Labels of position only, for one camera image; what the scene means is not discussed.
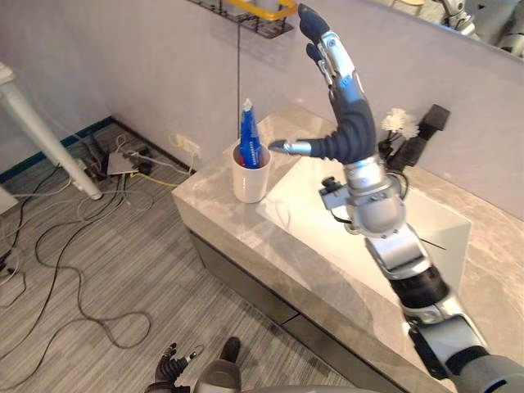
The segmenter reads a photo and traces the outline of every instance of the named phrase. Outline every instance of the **yellow basket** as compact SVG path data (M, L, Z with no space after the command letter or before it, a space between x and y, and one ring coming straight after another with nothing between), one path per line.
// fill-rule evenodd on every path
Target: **yellow basket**
M283 7L280 11L268 11L265 8L257 7L250 2L243 2L242 0L226 0L226 2L258 16L260 19L269 21L281 20L286 16L294 14L298 9L298 6L292 0L279 0L280 5Z

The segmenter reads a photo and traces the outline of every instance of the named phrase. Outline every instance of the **white cup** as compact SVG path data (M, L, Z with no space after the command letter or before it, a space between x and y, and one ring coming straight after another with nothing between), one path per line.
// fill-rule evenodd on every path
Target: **white cup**
M233 192L244 203L256 203L264 198L268 187L271 152L261 147L261 166L258 169L244 168L240 162L240 146L236 145L231 155L233 169Z

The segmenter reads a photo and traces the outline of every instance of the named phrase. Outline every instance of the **white flower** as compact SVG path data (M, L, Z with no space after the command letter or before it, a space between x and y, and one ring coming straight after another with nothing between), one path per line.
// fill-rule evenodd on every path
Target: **white flower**
M406 139L414 138L418 135L418 126L414 122L411 115L406 115L404 126L400 130L400 134Z
M406 115L406 112L400 108L391 109L381 122L381 128L392 133L399 133L404 127Z
M399 133L406 139L418 135L418 126L414 123L414 118L400 108L392 108L384 120L381 122L381 129L388 132Z

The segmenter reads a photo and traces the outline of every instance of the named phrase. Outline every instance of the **black cable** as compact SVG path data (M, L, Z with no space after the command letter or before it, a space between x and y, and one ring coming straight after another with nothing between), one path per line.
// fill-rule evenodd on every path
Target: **black cable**
M24 295L25 291L27 290L27 282L25 281L25 272L15 272L14 275L17 276L18 274L21 274L22 275L22 284L24 284L24 287L22 288L22 290L20 291L20 293L18 295L16 295L13 300L11 300L7 305L0 305L0 309L8 309L9 307L11 307L12 305L14 305L16 303L16 301L18 299L20 299L22 297L22 295Z
M105 205L103 206L102 209L105 209L107 208L107 206L110 205L110 203L113 202L115 196L117 194L115 194L111 200ZM38 244L41 242L41 240L45 237L45 235L47 233L49 233L50 231L52 231L54 228L57 228L58 226L62 226L62 225L66 225L66 224L76 224L76 223L80 223L81 221L70 221L68 223L61 223L61 224L55 224L53 225L52 227L48 228L44 233L42 233L40 235L40 237L37 239L36 243L34 244L34 253L35 253L35 256L36 256L36 259L37 261L39 262L39 257L38 257ZM29 337L34 329L37 327L38 323L40 322L40 319L42 318L43 316L43 313L45 312L46 308L47 308L47 305L49 304L49 301L51 299L51 295L52 295L52 292L54 290L54 287L55 287L55 284L56 284L56 278L58 276L58 270L59 269L55 269L55 272L54 272L54 275L53 275L53 279L52 279L52 282L51 282L51 286L49 288L49 291L47 293L47 297L46 297L46 300L43 302L43 306L42 306L42 309L40 310L40 313L38 314L38 317L36 318L36 320L34 321L33 323L33 326L29 329L29 331L25 334L25 336L18 342L18 344L16 344L15 346L13 346L9 351L7 351L6 353L4 353L2 356L0 356L0 361L4 360L8 355L10 355L14 350L16 350L16 348L18 348L19 346L22 345L22 343L27 339L27 337Z
M45 182L47 182L59 169L60 169L60 166L58 166L58 165L55 166L55 169L48 176L46 176L43 180L41 180L40 183L38 183L38 185L34 188L34 190L31 192L31 194L36 194L36 192L43 186L43 184ZM27 205L27 202L29 202L32 198L33 198L33 196L28 196L20 204L20 218L18 220L18 229L15 232L15 238L13 240L13 243L11 244L11 249L9 251L11 251L13 248L15 248L16 245L18 244L18 238L20 236L20 230L21 230L20 226L22 225L22 222L24 221L24 207L25 207L25 205Z
M128 177L129 177L129 176L128 176L127 174L124 174L124 175L123 175L124 184L122 185L122 192L123 192L122 195L124 195L124 200L127 201L128 204L129 204L128 193L125 191L125 188L126 188L127 185L128 185Z
M89 146L88 144L82 139L82 138L79 138L77 139L78 142L80 142L80 144L84 147L84 151L85 153L89 156L89 159L90 159L90 165L91 166L97 166L97 160L99 160L97 157L94 156L94 154L91 153L91 151L89 150Z
M343 224L352 224L353 223L350 219L341 219L340 217L337 217L335 213L333 213L333 210L329 210L329 212L331 213L335 221L337 221L338 223L343 223Z
M31 192L31 194L35 194L43 186L43 184L45 182L47 182L56 172L58 172L59 169L60 169L60 167L56 166L54 168L54 170L48 176L46 176L43 180L40 181L40 183L37 184L37 186L34 188L34 190ZM15 231L15 238L13 239L13 242L12 242L11 247L9 248L9 250L2 257L4 263L6 262L7 258L11 255L12 250L18 244L18 240L20 238L20 230L21 230L22 222L24 221L24 207L25 207L25 205L27 205L27 203L32 198L33 198L33 196L28 196L27 198L24 199L24 201L22 203L20 203L20 216L19 216L19 219L18 219L17 230ZM27 282L25 281L25 272L21 272L21 271L16 272L15 271L14 274L12 274L12 275L18 275L18 274L22 275L22 283L24 284L24 288L20 291L20 293L18 295L15 296L15 298L13 300L11 300L11 302L8 305L0 305L0 309L8 309L12 305L14 305L16 303L16 301L18 299L20 299L21 296L24 295L25 291L27 290ZM9 277L10 275L11 275L11 273L8 274L8 275L0 276L0 279Z
M94 133L90 133L89 134L89 139L91 139L91 142L93 143L93 145L95 146L95 149L97 150L97 153L100 155L100 156L106 156L108 153L102 149L102 146L100 146L100 143L98 142L97 138L95 137L95 134Z
M109 202L107 204L105 204L95 215L92 215L91 218L93 217L96 217L97 215L100 215L101 213L103 213L103 211L109 207L111 205L111 203L115 200L117 196L117 193L115 193L113 195L113 197L109 200ZM121 196L120 197L120 200L117 202L116 206L114 207L114 209L109 213L111 214L113 211L115 211L122 203L122 201L124 200L124 197ZM42 356L40 357L40 360L39 362L37 363L37 365L35 366L34 370L27 376L25 377L23 380L17 382L15 385L12 385L12 386L9 386L8 388L0 388L0 391L9 391L11 389L14 389L22 384L24 384L25 382L27 382L33 375L36 374L36 372L38 371L38 369L40 368L40 366L43 364L43 361L44 361L44 358L47 354L47 351L49 350L49 347L51 346L51 344L53 343L53 341L58 337L58 335L60 334L60 332L62 332L64 329L66 329L68 326L70 326L71 324L73 323L76 323L76 322L80 322L80 321L84 321L84 322L92 322L92 323L95 323L96 325L98 325L99 327L101 327L104 331L104 333L106 334L108 340L110 341L110 343L113 345L113 346L116 346L117 348L120 348L120 349L130 349L130 348L134 348L135 346L138 346L140 345L142 342L144 342L146 340L146 338L148 337L149 335L149 332L151 331L151 325L152 325L152 320L151 320L151 316L144 312L144 311L133 311L133 312L128 312L128 313L124 313L124 314L121 314L121 315L118 315L116 317L112 317L112 318L95 318L89 314L87 314L83 307L82 307L82 285L83 285L83 282L82 282L82 271L74 266L60 266L60 262L63 258L63 255L65 254L68 246L73 242L73 240L75 238L77 238L78 235L80 235L80 233L85 230L86 228L90 227L92 224L96 223L97 221L107 217L108 215L103 215L102 217L98 217L98 218L95 218L93 221L89 221L87 222L86 224L84 224L82 227L80 227L79 229L77 229L76 232L74 232L70 238L68 239L68 241L65 243L65 245L62 247L61 249L61 253L59 254L57 260L56 260L56 264L53 266L53 265L50 265L50 264L46 264L44 263L41 258L40 258L40 255L38 254L38 247L40 246L42 240L46 237L46 235L48 235L52 230L54 230L55 228L59 228L61 226L65 226L65 225L69 225L69 224L79 224L79 223L82 223L83 221L70 221L70 222L67 222L67 223L59 223L59 224L55 224L53 225L52 227L50 227L48 230L46 230L42 235L40 235L40 237L38 238L37 242L35 243L34 245L34 253L35 253L35 256L36 256L36 259L37 261L47 267L47 268L50 268L50 269L54 269L54 274L53 274L53 280L52 280L52 285L50 287L50 290L49 290L49 293L47 294L47 298L43 304L43 307L41 309L41 312L40 314L38 315L33 327L28 331L28 333L25 335L25 337L16 345L14 346L13 348L11 348L6 354L2 355L2 357L0 357L0 360L2 359L5 359L10 353L13 352L13 350L15 350L17 347L19 347L22 342L24 342L25 339L27 339L27 337L34 331L34 329L36 328L36 326L38 325L38 322L40 321L40 319L42 318L43 316L43 313L45 311L45 309L47 308L47 305L49 303L49 300L51 299L51 295L52 295L52 291L54 289L54 286L56 284L56 278L58 276L58 272L60 271L60 269L69 269L69 270L73 270L75 271L75 273L77 274L78 276L78 279L79 279L79 285L78 285L78 289L77 289L77 308L79 309L79 312L82 314L82 318L75 318L75 319L72 319L70 320L69 322L63 324L62 326L60 326L52 335L51 339L49 340L49 342L47 343L46 345L46 348L42 354ZM118 319L122 319L122 318L125 318L125 317L128 317L130 315L141 315L143 316L146 320L147 320L147 331L145 332L145 334L143 335L142 338L140 338L140 340L138 340L137 342L134 342L133 344L130 344L130 345L123 345L123 344L120 344L114 337L113 337L113 334L111 332L111 329L109 328L109 326L107 326L107 323L109 322L112 322L112 321L115 321L115 320L118 320Z
M401 188L400 189L400 198L405 199L406 196L408 195L408 190L409 190L408 177L404 173L400 172L399 170L395 170L395 169L388 169L387 173L392 174L399 183L400 183L399 177L401 177L404 180L404 190L402 190L402 187L400 187Z

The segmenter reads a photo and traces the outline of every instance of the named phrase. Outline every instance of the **mirror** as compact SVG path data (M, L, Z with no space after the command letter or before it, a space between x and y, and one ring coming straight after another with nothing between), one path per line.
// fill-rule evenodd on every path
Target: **mirror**
M372 0L524 57L522 0Z

